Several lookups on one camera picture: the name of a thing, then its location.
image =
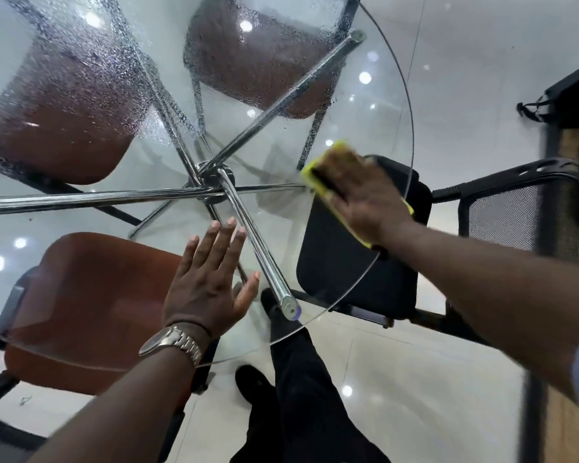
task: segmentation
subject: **person's left hand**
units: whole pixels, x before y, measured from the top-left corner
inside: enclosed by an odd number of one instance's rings
[[[260,274],[254,272],[244,286],[239,283],[232,289],[233,274],[246,239],[246,231],[241,227],[232,241],[235,228],[235,218],[224,227],[213,221],[199,247],[198,236],[186,244],[165,298],[165,326],[195,323],[214,340],[246,315],[257,295]]]

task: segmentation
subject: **silver wristwatch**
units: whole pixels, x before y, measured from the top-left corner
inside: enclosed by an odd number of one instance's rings
[[[155,334],[139,350],[140,356],[146,356],[151,352],[166,346],[177,346],[191,358],[193,366],[197,366],[202,358],[202,351],[195,340],[175,325],[163,328]]]

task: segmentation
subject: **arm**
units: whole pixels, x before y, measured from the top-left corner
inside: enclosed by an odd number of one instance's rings
[[[333,205],[364,240],[386,248],[444,293],[476,332],[569,397],[579,345],[579,265],[460,238],[416,223],[388,176],[329,152]]]
[[[223,228],[214,221],[199,247],[197,236],[189,241],[165,300],[164,324],[181,328],[202,352],[211,339],[244,317],[257,294],[258,272],[242,289],[232,290],[232,275],[246,238],[241,228],[230,243],[235,226],[234,218]],[[175,347],[145,357],[29,461],[156,462],[178,399],[194,371],[190,357]]]

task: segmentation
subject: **hand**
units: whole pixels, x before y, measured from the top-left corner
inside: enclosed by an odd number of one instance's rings
[[[246,239],[242,227],[230,243],[235,228],[235,218],[228,220],[225,227],[213,221],[199,247],[198,236],[186,244],[165,298],[165,326],[195,323],[214,340],[246,315],[257,295],[260,274],[254,272],[244,286],[239,283],[232,289],[232,277]]]
[[[343,195],[330,191],[326,201],[363,241],[388,248],[400,226],[414,223],[393,181],[374,160],[337,148],[325,154],[317,169]]]

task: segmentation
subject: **watch face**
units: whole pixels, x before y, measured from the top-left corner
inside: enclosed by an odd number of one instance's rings
[[[152,338],[150,338],[147,342],[144,343],[144,346],[141,347],[139,350],[139,355],[143,356],[148,354],[151,350],[153,350],[161,340],[166,337],[169,332],[171,331],[171,327],[163,328],[159,333],[156,333]]]

